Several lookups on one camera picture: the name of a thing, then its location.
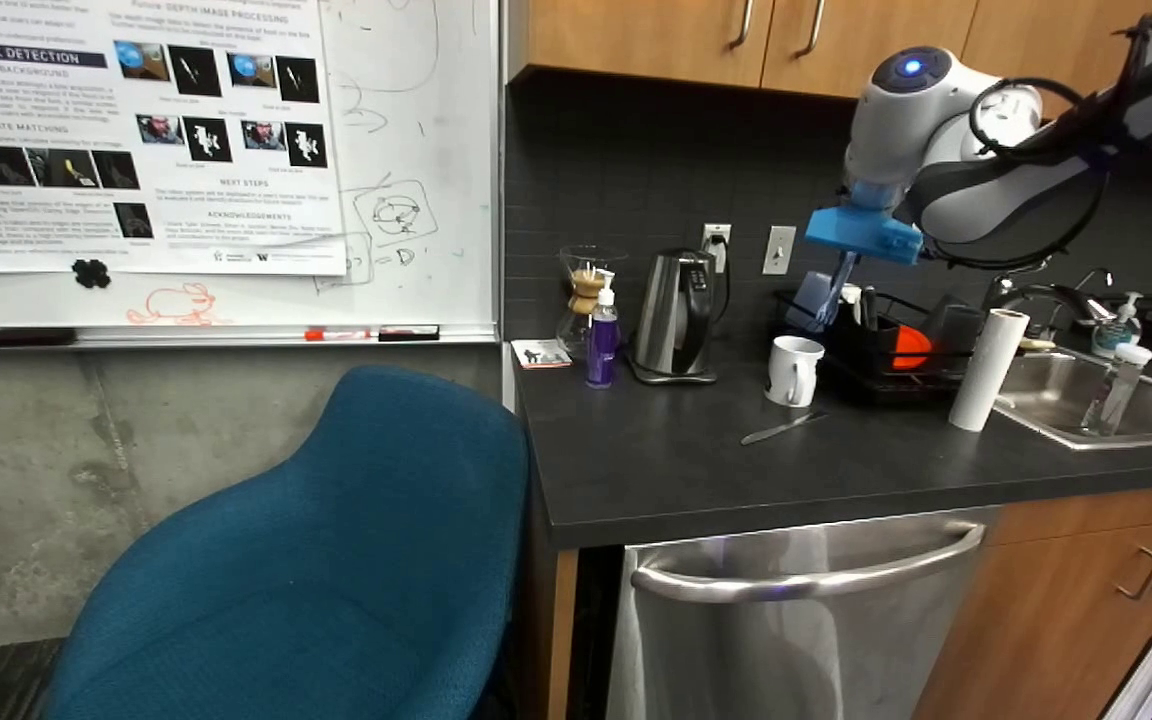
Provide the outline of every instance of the black countertop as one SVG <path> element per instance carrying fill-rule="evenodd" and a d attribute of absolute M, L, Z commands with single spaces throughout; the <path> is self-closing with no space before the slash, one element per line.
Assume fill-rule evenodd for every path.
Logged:
<path fill-rule="evenodd" d="M 971 437 L 942 420 L 946 404 L 872 406 L 828 389 L 820 420 L 745 447 L 738 437 L 785 412 L 762 399 L 761 354 L 716 349 L 713 359 L 713 389 L 518 373 L 558 549 L 1152 487 L 1152 447 L 1068 450 L 1003 415 Z"/>

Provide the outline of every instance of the purple bottle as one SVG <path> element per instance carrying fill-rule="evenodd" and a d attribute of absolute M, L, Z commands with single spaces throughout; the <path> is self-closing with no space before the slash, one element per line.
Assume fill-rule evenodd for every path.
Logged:
<path fill-rule="evenodd" d="M 621 349 L 621 319 L 616 319 L 616 291 L 612 291 L 612 271 L 607 271 L 601 287 L 601 303 L 587 313 L 587 333 L 584 333 L 584 379 L 587 384 L 616 379 L 616 349 Z"/>

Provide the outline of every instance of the teal chair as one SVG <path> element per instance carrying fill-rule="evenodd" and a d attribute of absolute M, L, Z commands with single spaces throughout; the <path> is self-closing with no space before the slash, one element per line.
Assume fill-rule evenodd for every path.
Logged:
<path fill-rule="evenodd" d="M 470 714 L 511 608 L 527 467 L 501 404 L 346 373 L 296 455 L 113 565 L 45 714 Z"/>

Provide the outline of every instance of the dishwasher handle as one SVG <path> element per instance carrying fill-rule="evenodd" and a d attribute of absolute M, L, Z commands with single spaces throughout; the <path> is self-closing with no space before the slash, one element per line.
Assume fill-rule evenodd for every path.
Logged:
<path fill-rule="evenodd" d="M 983 539 L 983 523 L 971 518 L 942 518 L 942 530 L 954 530 L 952 544 L 938 544 L 920 556 L 898 556 L 885 565 L 862 567 L 841 567 L 841 573 L 802 573 L 802 575 L 777 575 L 777 579 L 731 579 L 731 575 L 683 575 L 667 567 L 641 565 L 633 567 L 633 582 L 641 591 L 679 600 L 679 604 L 757 604 L 757 600 L 828 600 L 828 596 L 854 596 L 885 582 L 894 582 L 904 575 L 917 575 L 922 567 L 946 565 L 954 556 L 969 556 Z"/>

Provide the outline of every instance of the power outlet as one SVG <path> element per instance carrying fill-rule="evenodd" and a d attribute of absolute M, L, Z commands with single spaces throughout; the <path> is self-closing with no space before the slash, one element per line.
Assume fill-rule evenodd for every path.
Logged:
<path fill-rule="evenodd" d="M 731 222 L 703 222 L 698 229 L 698 252 L 713 254 L 713 271 L 728 271 L 728 248 L 731 248 Z"/>
<path fill-rule="evenodd" d="M 801 235 L 796 222 L 773 222 L 766 252 L 762 252 L 762 277 L 786 277 L 796 235 Z"/>

